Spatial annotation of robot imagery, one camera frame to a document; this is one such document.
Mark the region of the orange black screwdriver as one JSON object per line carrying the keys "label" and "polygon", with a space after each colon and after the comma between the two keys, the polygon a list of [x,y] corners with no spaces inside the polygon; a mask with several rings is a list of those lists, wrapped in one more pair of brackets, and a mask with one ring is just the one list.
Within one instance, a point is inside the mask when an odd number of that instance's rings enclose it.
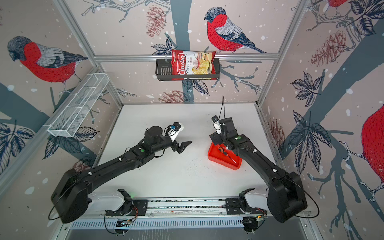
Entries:
{"label": "orange black screwdriver", "polygon": [[231,159],[235,164],[237,163],[222,147],[218,147],[219,151],[229,159]]}

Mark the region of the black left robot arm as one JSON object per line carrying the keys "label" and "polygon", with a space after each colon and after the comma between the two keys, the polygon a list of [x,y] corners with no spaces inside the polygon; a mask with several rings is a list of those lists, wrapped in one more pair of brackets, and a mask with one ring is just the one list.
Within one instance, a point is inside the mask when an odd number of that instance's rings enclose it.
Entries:
{"label": "black left robot arm", "polygon": [[155,153],[170,148],[181,154],[192,143],[176,141],[183,128],[178,122],[168,126],[165,132],[159,126],[150,127],[137,145],[127,148],[119,157],[82,172],[66,171],[51,196],[58,218],[64,224],[77,220],[91,203],[89,194],[119,175],[142,167],[157,157]]}

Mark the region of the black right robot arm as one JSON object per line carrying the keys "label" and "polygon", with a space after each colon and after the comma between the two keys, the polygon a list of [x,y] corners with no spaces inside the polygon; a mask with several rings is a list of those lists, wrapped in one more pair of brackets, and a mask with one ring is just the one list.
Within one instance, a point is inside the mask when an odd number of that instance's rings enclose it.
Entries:
{"label": "black right robot arm", "polygon": [[286,222],[308,207],[302,180],[295,172],[288,173],[270,161],[245,135],[239,135],[232,118],[212,117],[215,133],[210,135],[214,145],[228,150],[246,161],[268,187],[267,206],[280,223]]}

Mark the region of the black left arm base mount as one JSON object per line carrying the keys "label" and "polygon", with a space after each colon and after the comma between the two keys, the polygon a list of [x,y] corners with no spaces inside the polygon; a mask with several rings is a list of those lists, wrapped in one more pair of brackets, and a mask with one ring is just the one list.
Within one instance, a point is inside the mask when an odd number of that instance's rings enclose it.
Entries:
{"label": "black left arm base mount", "polygon": [[145,216],[148,208],[148,200],[133,199],[124,189],[118,189],[118,192],[123,196],[123,203],[117,210],[106,210],[107,217],[120,216]]}

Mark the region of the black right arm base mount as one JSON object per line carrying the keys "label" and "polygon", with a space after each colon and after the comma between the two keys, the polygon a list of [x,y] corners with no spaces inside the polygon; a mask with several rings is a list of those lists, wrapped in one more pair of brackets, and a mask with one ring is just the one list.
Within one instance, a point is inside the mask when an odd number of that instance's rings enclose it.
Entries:
{"label": "black right arm base mount", "polygon": [[227,211],[227,215],[254,215],[262,217],[268,213],[267,194],[262,190],[249,188],[241,193],[237,198],[225,199],[222,206]]}

